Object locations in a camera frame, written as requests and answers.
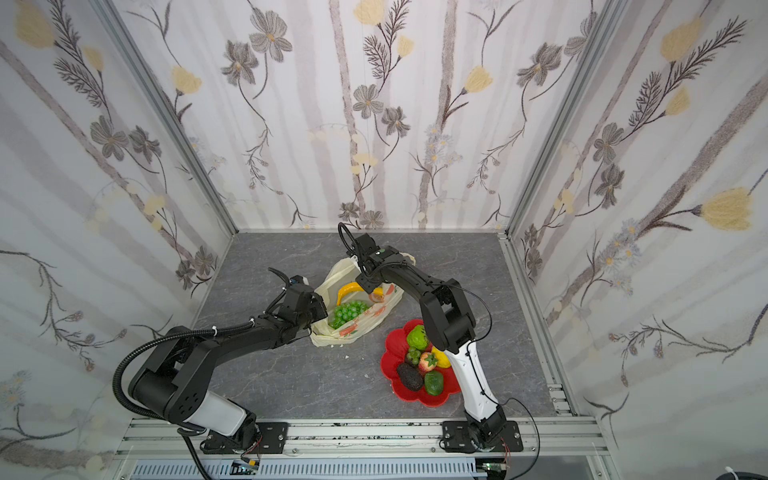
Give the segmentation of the yellow printed plastic bag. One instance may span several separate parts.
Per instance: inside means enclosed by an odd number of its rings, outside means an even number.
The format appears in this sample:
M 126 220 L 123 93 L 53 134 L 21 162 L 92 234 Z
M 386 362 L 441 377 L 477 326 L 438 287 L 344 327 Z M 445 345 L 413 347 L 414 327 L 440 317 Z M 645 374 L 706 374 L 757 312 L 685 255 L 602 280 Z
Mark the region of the yellow printed plastic bag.
M 328 316 L 311 326 L 310 339 L 316 347 L 332 347 L 351 344 L 358 338 L 378 327 L 402 300 L 405 292 L 394 284 L 384 283 L 368 294 L 364 290 L 346 296 L 343 303 L 362 301 L 369 309 L 355 320 L 346 323 L 339 329 L 329 326 L 329 316 L 337 307 L 338 290 L 350 283 L 356 282 L 360 273 L 357 263 L 350 258 L 337 262 L 326 276 L 323 283 L 315 289 L 322 296 Z

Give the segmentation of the green grape bunch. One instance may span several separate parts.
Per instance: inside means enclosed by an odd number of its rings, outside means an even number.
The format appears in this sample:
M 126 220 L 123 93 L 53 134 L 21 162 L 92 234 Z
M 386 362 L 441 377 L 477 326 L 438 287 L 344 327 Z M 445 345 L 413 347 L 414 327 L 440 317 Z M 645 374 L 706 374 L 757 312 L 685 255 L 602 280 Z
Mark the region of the green grape bunch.
M 329 326 L 332 329 L 339 329 L 343 325 L 355 320 L 359 315 L 365 313 L 369 305 L 362 301 L 351 301 L 337 306 L 329 316 Z

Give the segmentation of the yellow banana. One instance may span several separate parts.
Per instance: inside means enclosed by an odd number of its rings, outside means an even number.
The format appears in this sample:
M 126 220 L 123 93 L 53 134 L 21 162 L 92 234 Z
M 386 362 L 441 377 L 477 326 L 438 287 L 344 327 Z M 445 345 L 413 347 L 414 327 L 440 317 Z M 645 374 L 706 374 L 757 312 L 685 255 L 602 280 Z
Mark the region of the yellow banana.
M 342 286 L 338 292 L 337 292 L 337 301 L 336 305 L 340 306 L 342 304 L 343 299 L 353 293 L 363 291 L 363 288 L 357 283 L 357 282 L 350 282 L 344 286 Z

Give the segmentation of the light green custard apple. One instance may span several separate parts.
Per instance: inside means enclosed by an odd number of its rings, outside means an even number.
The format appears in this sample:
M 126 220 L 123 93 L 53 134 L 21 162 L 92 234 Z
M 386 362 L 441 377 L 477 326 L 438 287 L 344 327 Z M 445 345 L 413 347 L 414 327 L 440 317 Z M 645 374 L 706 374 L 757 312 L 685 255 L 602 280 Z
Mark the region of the light green custard apple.
M 425 351 L 430 344 L 423 324 L 416 325 L 406 336 L 406 342 L 412 349 Z

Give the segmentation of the red green mango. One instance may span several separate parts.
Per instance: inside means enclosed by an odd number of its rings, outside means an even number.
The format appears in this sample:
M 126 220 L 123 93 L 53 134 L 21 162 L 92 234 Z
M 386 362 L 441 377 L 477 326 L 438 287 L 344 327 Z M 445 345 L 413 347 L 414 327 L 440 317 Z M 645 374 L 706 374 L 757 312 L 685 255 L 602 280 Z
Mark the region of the red green mango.
M 433 371 L 438 366 L 438 358 L 433 352 L 424 352 L 417 364 L 418 370 L 421 374 L 426 374 Z

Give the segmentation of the dark brown avocado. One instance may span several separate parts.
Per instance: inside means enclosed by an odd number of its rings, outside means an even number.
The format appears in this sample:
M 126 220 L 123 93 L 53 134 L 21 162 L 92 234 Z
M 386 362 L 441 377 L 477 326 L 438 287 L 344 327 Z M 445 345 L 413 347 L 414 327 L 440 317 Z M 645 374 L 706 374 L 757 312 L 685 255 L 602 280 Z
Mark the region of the dark brown avocado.
M 418 392 L 423 387 L 423 377 L 413 365 L 401 363 L 397 366 L 396 372 L 400 382 L 407 390 Z

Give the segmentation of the dark green avocado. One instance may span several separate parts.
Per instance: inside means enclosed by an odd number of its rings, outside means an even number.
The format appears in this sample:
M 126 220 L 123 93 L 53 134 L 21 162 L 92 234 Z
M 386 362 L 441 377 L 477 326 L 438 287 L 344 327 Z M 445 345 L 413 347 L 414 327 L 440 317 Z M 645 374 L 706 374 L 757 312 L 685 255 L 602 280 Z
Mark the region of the dark green avocado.
M 427 372 L 423 376 L 423 386 L 427 395 L 440 396 L 444 391 L 444 376 L 438 370 Z

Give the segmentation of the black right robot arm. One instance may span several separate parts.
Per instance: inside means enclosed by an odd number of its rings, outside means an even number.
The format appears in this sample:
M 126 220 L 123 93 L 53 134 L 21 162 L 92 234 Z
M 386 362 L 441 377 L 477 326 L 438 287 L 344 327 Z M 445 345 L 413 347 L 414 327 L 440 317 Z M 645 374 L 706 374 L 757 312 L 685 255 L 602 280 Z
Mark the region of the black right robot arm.
M 365 292 L 394 284 L 418 301 L 427 339 L 446 353 L 456 375 L 470 439 L 476 448 L 488 448 L 501 435 L 507 417 L 480 365 L 469 292 L 454 279 L 441 280 L 419 270 L 397 249 L 379 246 L 368 234 L 354 235 L 343 223 L 337 230 L 357 264 L 356 282 Z

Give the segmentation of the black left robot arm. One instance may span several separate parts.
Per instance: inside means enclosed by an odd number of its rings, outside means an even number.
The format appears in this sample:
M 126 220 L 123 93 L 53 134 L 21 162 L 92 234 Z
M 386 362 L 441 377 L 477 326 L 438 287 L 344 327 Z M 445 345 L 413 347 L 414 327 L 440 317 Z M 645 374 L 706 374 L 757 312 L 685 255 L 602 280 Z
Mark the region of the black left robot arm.
M 245 454 L 263 438 L 256 415 L 210 389 L 217 367 L 289 344 L 327 317 L 322 297 L 291 278 L 278 297 L 246 322 L 218 328 L 175 327 L 128 354 L 113 375 L 113 394 L 132 413 L 206 433 L 206 454 Z

